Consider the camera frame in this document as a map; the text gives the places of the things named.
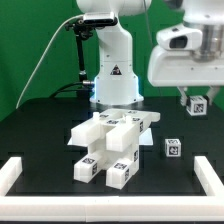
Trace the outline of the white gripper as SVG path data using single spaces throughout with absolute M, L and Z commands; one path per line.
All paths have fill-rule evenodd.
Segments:
M 189 51 L 166 51 L 156 46 L 150 56 L 148 80 L 156 87 L 178 87 L 182 106 L 187 104 L 190 86 L 211 86 L 208 104 L 224 86 L 224 54 L 208 62 L 194 61 Z

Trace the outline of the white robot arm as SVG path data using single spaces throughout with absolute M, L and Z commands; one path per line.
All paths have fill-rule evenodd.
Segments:
M 76 0 L 82 23 L 96 29 L 100 71 L 93 103 L 125 105 L 139 102 L 138 77 L 133 72 L 131 34 L 119 18 L 145 12 L 152 0 Z M 224 86 L 224 0 L 164 0 L 184 12 L 183 22 L 159 31 L 148 65 L 148 80 L 156 87 L 177 87 L 181 103 L 189 86 L 207 86 L 213 100 Z

